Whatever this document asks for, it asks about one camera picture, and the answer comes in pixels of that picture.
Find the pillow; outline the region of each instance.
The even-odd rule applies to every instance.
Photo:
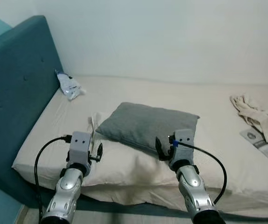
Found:
[[[167,136],[175,130],[189,128],[195,135],[199,116],[186,112],[146,105],[121,103],[96,132],[123,144],[157,153],[156,136],[162,149],[169,149]]]

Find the upholstered headboard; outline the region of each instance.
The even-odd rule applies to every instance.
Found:
[[[62,66],[44,16],[0,36],[0,189],[31,207],[35,191],[11,165],[59,87],[54,69]]]

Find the white bed sheet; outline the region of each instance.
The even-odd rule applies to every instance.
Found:
[[[249,216],[268,217],[268,212],[257,214],[257,210],[268,208],[268,158],[239,135],[249,126],[229,100],[230,95],[247,92],[268,107],[268,87],[171,84],[115,77],[76,79],[87,94],[69,102],[58,90],[21,147],[13,168],[25,180],[34,183],[35,157],[47,141],[75,130],[90,132],[90,116],[96,112],[110,114],[127,101],[199,115],[195,145],[217,156],[227,169],[227,191],[218,208],[233,214],[245,215],[247,211]],[[103,140],[103,145],[103,159],[93,163],[83,183],[83,194],[101,201],[149,202],[186,210],[175,174],[165,163],[117,142]],[[56,142],[42,154],[38,168],[41,186],[54,189],[66,166],[68,147]],[[195,153],[194,159],[214,198],[223,182],[221,169],[200,153]]]

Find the beige towel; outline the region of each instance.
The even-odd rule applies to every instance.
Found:
[[[266,142],[268,142],[268,109],[262,108],[247,94],[231,96],[230,100],[239,111],[238,115],[242,116],[247,124],[262,132]]]

